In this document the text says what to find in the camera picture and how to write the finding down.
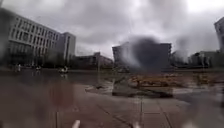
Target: facade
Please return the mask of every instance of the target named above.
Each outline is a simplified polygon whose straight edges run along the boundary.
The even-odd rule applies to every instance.
[[[15,13],[7,34],[6,53],[11,63],[43,64],[47,60],[55,60],[58,54],[63,59],[75,54],[75,36],[57,32]]]
[[[123,53],[129,47],[131,54],[135,61],[139,64],[135,66],[133,64],[125,62],[125,56]],[[114,54],[114,68],[118,71],[133,71],[133,72],[150,72],[150,71],[162,71],[170,67],[170,54],[171,44],[169,43],[150,43],[150,41],[140,41],[136,44],[125,43],[121,46],[113,47]]]
[[[220,50],[224,51],[224,17],[217,21],[214,25],[219,40]]]

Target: office building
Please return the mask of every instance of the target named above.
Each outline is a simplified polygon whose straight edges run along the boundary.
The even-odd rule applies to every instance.
[[[219,40],[220,50],[224,51],[224,17],[218,20],[214,25]]]
[[[64,60],[75,55],[76,37],[60,33],[37,22],[9,12],[13,18],[7,34],[6,58],[10,63],[43,64],[59,55]]]

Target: road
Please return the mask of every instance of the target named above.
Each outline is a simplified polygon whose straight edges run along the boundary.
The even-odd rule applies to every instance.
[[[222,93],[178,94],[174,98],[125,98],[88,93],[97,74],[25,71],[0,73],[3,128],[221,128]]]

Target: distant building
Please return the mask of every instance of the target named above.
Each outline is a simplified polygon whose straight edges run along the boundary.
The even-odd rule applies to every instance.
[[[113,56],[114,56],[114,68],[115,70],[128,70],[127,65],[124,62],[124,58],[123,58],[123,48],[125,47],[123,45],[120,46],[115,46],[112,48],[113,50]]]
[[[96,52],[89,56],[77,56],[75,60],[77,68],[81,69],[97,69],[98,67],[112,68],[113,66],[113,61],[105,56],[102,56],[100,52]]]
[[[128,45],[133,45],[131,56],[138,62],[138,67],[124,61],[126,56],[123,53]],[[144,40],[136,44],[125,43],[121,46],[113,47],[113,54],[115,69],[117,70],[123,69],[135,72],[161,71],[170,67],[171,44],[156,44],[151,43],[150,40]]]
[[[214,25],[219,40],[220,50],[224,51],[224,17],[218,20]]]
[[[60,33],[30,19],[6,10],[12,15],[8,22],[6,49],[7,61],[22,64],[43,64],[59,55],[64,60],[75,55],[76,37]]]
[[[3,0],[0,0],[0,8],[2,7]]]

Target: cloudy sky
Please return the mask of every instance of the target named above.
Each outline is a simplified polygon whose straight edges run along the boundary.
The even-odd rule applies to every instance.
[[[77,35],[77,55],[101,51],[132,36],[186,43],[188,54],[219,48],[214,22],[224,16],[223,0],[5,0],[3,7]]]

